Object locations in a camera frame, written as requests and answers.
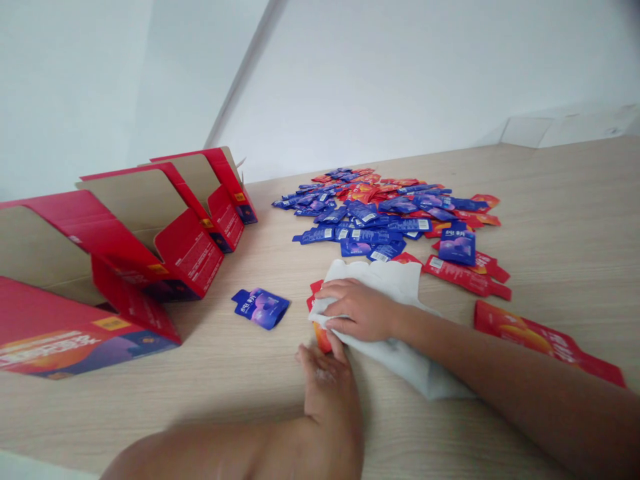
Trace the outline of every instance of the open box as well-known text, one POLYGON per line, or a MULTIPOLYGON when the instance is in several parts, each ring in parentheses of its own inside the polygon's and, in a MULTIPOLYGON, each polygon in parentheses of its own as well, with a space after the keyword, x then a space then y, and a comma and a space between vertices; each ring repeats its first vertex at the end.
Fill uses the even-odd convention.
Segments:
POLYGON ((163 301, 205 296, 224 254, 165 172, 148 169, 76 185, 92 192, 146 247, 144 258, 128 257, 131 263, 121 268, 167 276, 160 285, 163 291, 150 295, 163 301))
MULTIPOLYGON (((196 187, 199 190, 201 197, 204 196, 202 192, 207 192, 206 196, 208 197, 209 195, 211 195, 216 185, 219 187, 219 182, 217 181, 217 179, 215 179, 215 182, 210 184, 208 187, 203 184, 202 180, 200 181, 193 180, 195 176, 193 162, 188 162, 188 161, 178 162, 178 165, 182 167, 183 170, 189 174, 191 184, 194 185, 194 187, 196 187)), ((213 238, 213 240, 216 242, 216 245, 218 245, 218 248, 220 248, 220 250, 222 250, 223 253, 231 253, 235 250, 238 244, 238 240, 240 240, 240 234, 242 234, 242 230, 239 231, 237 227, 233 228, 233 231, 231 230, 232 230, 232 226, 241 224, 241 222, 237 214, 235 214, 235 212, 231 208, 231 201, 229 200, 228 195, 225 197, 225 196, 220 196, 220 194, 218 194, 215 196, 214 200, 218 200, 222 202, 226 201, 226 204, 227 204, 226 207, 228 207, 229 210, 232 210, 232 213, 234 214, 235 218, 230 215, 222 216, 222 218, 220 218, 220 216, 216 216, 216 218, 212 218, 209 212, 207 211, 209 209, 208 206, 207 207, 203 206, 202 202, 200 202, 199 198, 191 190, 191 186, 187 183, 185 178, 178 171, 177 166, 174 165, 173 163, 158 163, 158 164, 149 163, 146 165, 141 165, 136 168, 116 170, 116 171, 110 171, 110 172, 104 172, 104 173, 96 173, 94 175, 86 175, 84 177, 80 177, 80 179, 83 181, 98 180, 98 179, 104 179, 108 177, 117 177, 120 175, 131 175, 133 173, 148 171, 148 170, 161 170, 167 176, 168 180, 174 186, 176 192, 178 192, 183 202, 186 204, 186 206, 188 206, 190 209, 192 209, 195 212, 198 218, 200 218, 200 223, 202 224, 204 229, 210 234, 211 238, 213 238)), ((204 169, 200 169, 200 171, 202 175, 204 175, 204 179, 206 179, 207 171, 204 169)), ((217 213, 217 210, 219 208, 222 208, 222 210, 225 210, 225 205, 215 205, 214 211, 217 213)))
POLYGON ((178 155, 169 155, 166 157, 158 157, 151 159, 152 163, 162 160, 173 160, 180 157, 187 157, 190 155, 202 154, 209 162, 211 168, 215 172, 216 177, 220 180, 220 183, 227 189, 231 200, 236 206, 236 210, 240 219, 245 225, 258 222, 258 218, 255 214, 255 208, 251 203, 249 194, 244 188, 242 178, 238 174, 235 162, 231 156, 231 151, 228 147, 220 147, 214 149, 206 149, 193 151, 188 153, 180 153, 178 155))
POLYGON ((0 370, 62 379, 177 347, 162 306, 34 210, 0 209, 0 370))
POLYGON ((151 165, 153 168, 165 164, 173 165, 176 168, 205 214, 214 224, 216 233, 212 233, 211 236, 222 252, 234 251, 244 232, 245 224, 240 220, 227 189, 220 184, 205 156, 202 154, 188 155, 139 166, 149 167, 151 165))

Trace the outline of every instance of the red cardboard box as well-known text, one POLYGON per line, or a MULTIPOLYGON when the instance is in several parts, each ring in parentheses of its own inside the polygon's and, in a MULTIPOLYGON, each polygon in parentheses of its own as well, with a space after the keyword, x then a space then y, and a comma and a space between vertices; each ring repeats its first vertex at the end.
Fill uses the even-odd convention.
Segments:
MULTIPOLYGON (((160 285, 169 286, 166 301, 205 296, 224 254, 164 172, 150 169, 76 185, 92 192, 149 251, 140 260, 127 256, 130 263, 123 263, 121 269, 169 276, 160 285)), ((161 294, 155 292, 154 298, 161 294)))
MULTIPOLYGON (((186 162, 182 162, 179 164, 183 166, 186 171, 190 172, 191 177, 194 176, 194 172, 193 172, 194 168, 192 165, 186 162)), ((116 177, 118 175, 130 175, 132 173, 147 171, 147 170, 162 170, 162 172, 166 174, 167 178, 173 184, 176 192, 178 192, 178 194, 180 195, 180 197, 182 198, 186 206, 191 208, 196 213, 198 218, 200 218, 200 222, 202 226, 210 234, 211 238, 213 238, 213 240, 216 242, 216 245, 218 245, 218 248, 220 248, 220 250, 222 250, 223 253, 231 253, 235 250, 238 244, 238 240, 240 240, 240 234, 242 234, 242 231, 239 231, 238 228, 235 227, 237 224, 241 223, 239 219, 236 222, 234 222, 234 218, 229 215, 227 216, 222 215, 221 218, 220 216, 217 216, 215 219, 212 219, 209 212, 207 211, 208 207, 204 207, 201 204, 200 200, 198 200, 194 192, 191 190, 190 186, 187 184, 186 180, 182 177, 182 175, 178 171, 178 168, 176 168, 176 165, 172 163, 148 164, 148 165, 144 165, 136 168, 97 173, 95 175, 87 175, 80 178, 81 180, 84 180, 84 181, 97 180, 97 179, 103 179, 108 177, 116 177), (224 225, 220 224, 221 219, 225 222, 224 225)), ((216 186, 215 184, 211 185, 210 190, 208 188, 204 188, 204 189, 206 189, 208 195, 210 195, 213 192, 213 188, 215 186, 216 186)), ((224 202, 225 200, 224 196, 221 196, 220 194, 216 195, 215 198, 222 202, 224 202)), ((231 204, 228 197, 226 197, 226 201, 227 201, 227 206, 229 207, 229 209, 231 209, 231 204)), ((220 206, 216 206, 216 209, 219 207, 221 207, 222 209, 225 208, 224 205, 220 205, 220 206)))
POLYGON ((0 210, 0 370, 62 379, 181 344, 154 300, 33 210, 0 210))
POLYGON ((255 208, 251 203, 249 194, 244 188, 242 179, 238 174, 235 162, 231 156, 231 151, 228 147, 198 150, 188 153, 180 153, 178 155, 169 155, 167 157, 158 157, 151 159, 151 162, 171 160, 196 154, 202 154, 208 160, 216 177, 218 177, 220 183, 222 183, 229 192, 231 200, 234 202, 242 222, 244 222, 245 225, 258 222, 258 218, 255 214, 255 208))
MULTIPOLYGON (((158 234, 150 250, 87 190, 0 203, 0 209, 20 205, 36 212, 84 251, 100 257, 120 277, 160 302, 200 299, 208 288, 207 281, 213 279, 206 275, 193 278, 189 261, 180 265, 171 261, 188 259, 189 253, 193 255, 198 250, 191 248, 199 241, 205 247, 211 243, 207 235, 202 235, 195 214, 188 209, 158 234)), ((213 261, 217 262, 215 275, 223 256, 214 249, 211 251, 213 261)))
POLYGON ((178 157, 172 160, 161 160, 155 163, 140 165, 173 165, 194 196, 206 210, 219 233, 211 234, 220 250, 224 253, 235 251, 240 236, 245 230, 245 224, 240 220, 234 205, 231 202, 227 189, 224 188, 215 176, 209 162, 202 154, 178 157))

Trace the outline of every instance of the table surface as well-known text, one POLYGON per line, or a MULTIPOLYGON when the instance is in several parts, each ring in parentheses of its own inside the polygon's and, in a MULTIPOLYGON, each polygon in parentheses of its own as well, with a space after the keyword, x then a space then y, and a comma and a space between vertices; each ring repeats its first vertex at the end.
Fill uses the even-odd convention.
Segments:
MULTIPOLYGON (((639 162, 640 138, 621 137, 544 150, 494 145, 367 166, 383 177, 443 183, 459 197, 501 198, 492 213, 503 226, 480 230, 478 246, 511 273, 513 300, 489 301, 571 335, 620 366, 638 391, 639 162)), ((309 284, 324 278, 340 250, 333 242, 292 243, 311 219, 270 203, 313 176, 247 186, 260 222, 246 228, 204 300, 167 307, 182 347, 62 381, 0 373, 0 448, 98 473, 122 448, 170 425, 300 415, 303 375, 293 354, 313 338, 309 284), (233 312, 233 294, 254 287, 292 302, 273 331, 233 312)), ((421 261, 433 252, 434 240, 407 242, 421 261)), ((420 300, 454 321, 470 325, 477 298, 421 278, 420 300)), ((426 401, 376 362, 351 356, 367 424, 364 478, 567 476, 481 401, 426 401)))

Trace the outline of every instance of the red sachet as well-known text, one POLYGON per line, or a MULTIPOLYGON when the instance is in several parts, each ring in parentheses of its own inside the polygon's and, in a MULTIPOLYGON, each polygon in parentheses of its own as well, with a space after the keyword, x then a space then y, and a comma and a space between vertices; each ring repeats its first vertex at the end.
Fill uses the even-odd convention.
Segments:
MULTIPOLYGON (((311 296, 307 299, 309 311, 313 308, 313 304, 315 303, 315 294, 320 291, 323 283, 324 280, 318 280, 310 285, 311 296)), ((318 322, 313 322, 313 330, 315 332, 315 340, 318 342, 318 348, 320 348, 320 351, 322 353, 329 353, 331 351, 331 343, 327 338, 327 331, 324 330, 318 322)))
MULTIPOLYGON (((432 247, 439 250, 440 242, 434 243, 432 247)), ((510 274, 498 266, 498 260, 478 250, 475 251, 475 266, 464 265, 464 267, 480 275, 490 275, 500 283, 506 283, 510 278, 510 274)))
POLYGON ((418 260, 412 254, 407 253, 407 252, 402 252, 400 255, 398 255, 397 257, 392 258, 391 260, 396 261, 398 263, 416 262, 416 263, 419 263, 420 265, 422 265, 422 262, 420 260, 418 260))
POLYGON ((496 227, 500 227, 502 225, 498 217, 496 217, 495 215, 489 215, 488 213, 466 212, 461 210, 454 210, 453 214, 456 217, 458 217, 460 220, 464 220, 464 221, 476 219, 476 220, 480 220, 480 222, 482 223, 486 223, 487 225, 495 225, 496 227))
POLYGON ((462 265, 440 260, 435 255, 429 257, 422 270, 442 280, 455 283, 481 297, 496 295, 511 301, 510 288, 492 281, 487 275, 480 275, 462 265))
POLYGON ((473 326, 478 331, 518 343, 622 388, 627 387, 620 368, 583 352, 570 336, 494 307, 485 301, 478 300, 475 304, 473 326))
POLYGON ((500 199, 498 197, 494 197, 493 195, 485 195, 483 193, 476 193, 474 196, 471 197, 471 200, 484 201, 489 204, 488 207, 476 210, 476 212, 478 213, 486 213, 492 208, 496 208, 498 206, 498 203, 500 203, 500 199))

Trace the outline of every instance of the red packaging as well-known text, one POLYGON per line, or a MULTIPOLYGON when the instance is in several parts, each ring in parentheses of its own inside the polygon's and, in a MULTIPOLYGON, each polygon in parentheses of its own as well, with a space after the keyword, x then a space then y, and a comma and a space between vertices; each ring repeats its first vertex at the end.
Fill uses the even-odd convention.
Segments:
POLYGON ((500 219, 498 217, 496 217, 495 215, 489 215, 488 213, 454 210, 453 214, 460 220, 464 220, 466 222, 480 220, 480 222, 486 223, 487 225, 495 225, 496 227, 502 226, 502 223, 500 223, 500 219))
POLYGON ((485 301, 478 300, 475 304, 473 326, 483 333, 536 350, 622 388, 627 387, 620 368, 583 352, 570 336, 485 301))
POLYGON ((420 265, 422 265, 422 262, 420 260, 418 260, 412 254, 407 253, 407 252, 402 252, 400 255, 398 255, 395 258, 392 258, 391 260, 396 261, 398 263, 416 262, 416 263, 419 263, 420 265))
POLYGON ((476 210, 476 212, 478 212, 478 213, 486 213, 489 210, 491 210, 493 208, 496 208, 498 206, 498 204, 500 203, 500 199, 498 197, 494 197, 493 195, 480 194, 480 193, 476 193, 474 196, 472 196, 471 200, 473 200, 473 201, 484 201, 484 202, 487 202, 489 204, 488 207, 476 210))
MULTIPOLYGON (((84 220, 110 234, 108 215, 84 220)), ((160 304, 74 241, 0 209, 0 370, 58 380, 181 344, 160 304)))
MULTIPOLYGON (((179 162, 179 165, 184 165, 188 168, 186 162, 179 162)), ((203 203, 206 204, 207 199, 202 198, 204 202, 201 202, 200 198, 194 194, 190 185, 187 184, 184 177, 178 171, 177 166, 172 163, 158 162, 154 164, 141 165, 136 168, 86 175, 84 177, 80 177, 80 179, 83 181, 98 180, 148 170, 161 170, 166 174, 167 178, 180 194, 180 197, 185 202, 186 206, 192 209, 198 218, 200 218, 200 223, 223 253, 231 253, 235 250, 240 240, 240 236, 244 231, 244 225, 240 222, 238 214, 233 210, 231 200, 229 199, 229 195, 226 190, 221 187, 217 181, 216 184, 211 184, 211 189, 208 190, 206 194, 200 194, 200 197, 208 197, 210 195, 209 200, 211 203, 208 208, 214 214, 211 216, 209 211, 203 207, 203 203)))
MULTIPOLYGON (((309 311, 313 308, 313 304, 315 303, 315 294, 320 291, 322 288, 322 284, 324 280, 318 280, 310 285, 311 287, 311 296, 307 299, 307 306, 309 307, 309 311)), ((327 331, 324 330, 318 322, 313 322, 313 330, 315 332, 315 340, 318 342, 318 348, 322 351, 322 353, 330 353, 331 352, 331 342, 327 338, 327 331)))
POLYGON ((160 160, 171 160, 178 157, 186 157, 189 155, 197 155, 201 153, 209 162, 211 168, 215 172, 215 176, 229 192, 231 201, 236 207, 236 212, 245 225, 258 222, 255 214, 255 208, 251 203, 249 194, 245 190, 240 174, 235 166, 231 150, 228 147, 220 147, 215 149, 198 150, 188 153, 180 153, 178 155, 169 155, 167 157, 158 157, 151 159, 151 162, 160 160))
MULTIPOLYGON (((440 248, 440 242, 436 242, 432 245, 433 248, 438 250, 440 248)), ((500 266, 498 266, 498 260, 488 256, 486 253, 475 251, 475 266, 470 267, 464 265, 465 268, 479 273, 480 275, 490 275, 500 283, 506 283, 510 278, 510 274, 500 266)))
POLYGON ((496 295, 507 301, 511 301, 511 289, 493 282, 488 276, 472 272, 461 265, 440 260, 435 255, 428 258, 422 267, 423 271, 430 273, 442 280, 446 280, 469 290, 470 292, 488 297, 496 295))

